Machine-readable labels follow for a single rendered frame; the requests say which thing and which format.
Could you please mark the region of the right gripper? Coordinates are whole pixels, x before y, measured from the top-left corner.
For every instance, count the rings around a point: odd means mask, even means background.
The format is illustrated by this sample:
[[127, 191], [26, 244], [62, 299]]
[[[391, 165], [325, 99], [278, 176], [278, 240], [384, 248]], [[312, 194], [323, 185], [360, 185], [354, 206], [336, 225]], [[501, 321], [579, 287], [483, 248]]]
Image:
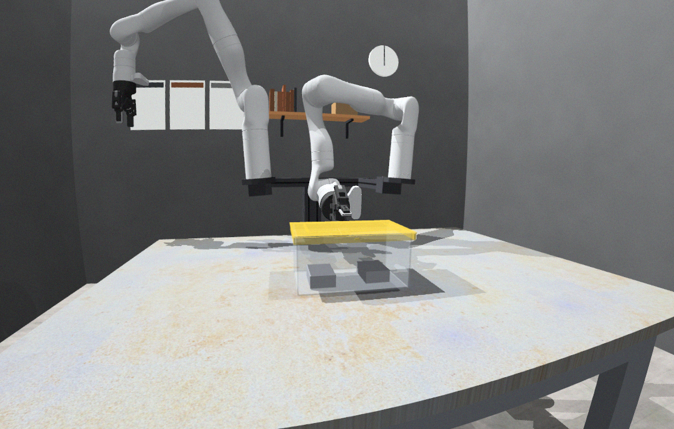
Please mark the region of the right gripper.
[[111, 108], [115, 108], [117, 124], [123, 124], [122, 111], [124, 110], [127, 114], [127, 126], [134, 127], [134, 116], [137, 115], [137, 108], [136, 100], [132, 100], [132, 95], [136, 94], [136, 92], [137, 84], [135, 82], [127, 80], [116, 80], [113, 82]]

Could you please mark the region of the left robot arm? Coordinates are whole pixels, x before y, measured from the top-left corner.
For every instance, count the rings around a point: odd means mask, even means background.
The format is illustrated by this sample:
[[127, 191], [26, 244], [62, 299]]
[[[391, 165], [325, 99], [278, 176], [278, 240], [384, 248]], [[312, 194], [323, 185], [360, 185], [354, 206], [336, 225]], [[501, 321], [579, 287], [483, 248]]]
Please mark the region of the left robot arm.
[[[309, 197], [313, 201], [318, 201], [319, 207], [321, 198], [326, 193], [334, 191], [335, 185], [340, 185], [339, 181], [333, 178], [319, 179], [321, 173], [334, 168], [333, 143], [322, 118], [323, 106], [331, 103], [350, 105], [359, 113], [384, 115], [389, 119], [401, 120], [402, 123], [392, 129], [388, 177], [411, 179], [419, 113], [419, 105], [415, 97], [391, 100], [375, 89], [354, 85], [333, 76], [320, 75], [303, 85], [302, 101], [309, 125], [310, 152], [312, 153]], [[361, 188], [353, 186], [347, 195], [351, 217], [358, 219], [361, 216]]]

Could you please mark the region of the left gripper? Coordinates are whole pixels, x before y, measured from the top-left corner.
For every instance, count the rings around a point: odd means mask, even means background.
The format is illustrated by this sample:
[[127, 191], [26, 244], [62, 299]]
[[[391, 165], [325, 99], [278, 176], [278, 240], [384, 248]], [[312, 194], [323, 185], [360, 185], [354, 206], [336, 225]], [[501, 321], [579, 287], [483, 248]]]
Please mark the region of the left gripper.
[[334, 191], [326, 193], [320, 202], [321, 213], [331, 222], [347, 222], [351, 217], [350, 203], [344, 185], [335, 185]]

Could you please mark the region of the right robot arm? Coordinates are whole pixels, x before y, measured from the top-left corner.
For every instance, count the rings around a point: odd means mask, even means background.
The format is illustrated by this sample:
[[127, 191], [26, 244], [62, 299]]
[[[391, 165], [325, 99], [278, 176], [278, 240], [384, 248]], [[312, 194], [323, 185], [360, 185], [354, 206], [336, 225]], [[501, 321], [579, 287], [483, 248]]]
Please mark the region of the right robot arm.
[[246, 179], [271, 178], [268, 93], [260, 85], [251, 85], [245, 69], [243, 47], [219, 0], [165, 0], [113, 23], [111, 37], [121, 44], [120, 51], [114, 55], [113, 81], [127, 80], [149, 85], [148, 79], [135, 71], [138, 32], [153, 32], [175, 17], [196, 8], [200, 9], [238, 106], [244, 112], [242, 132]]

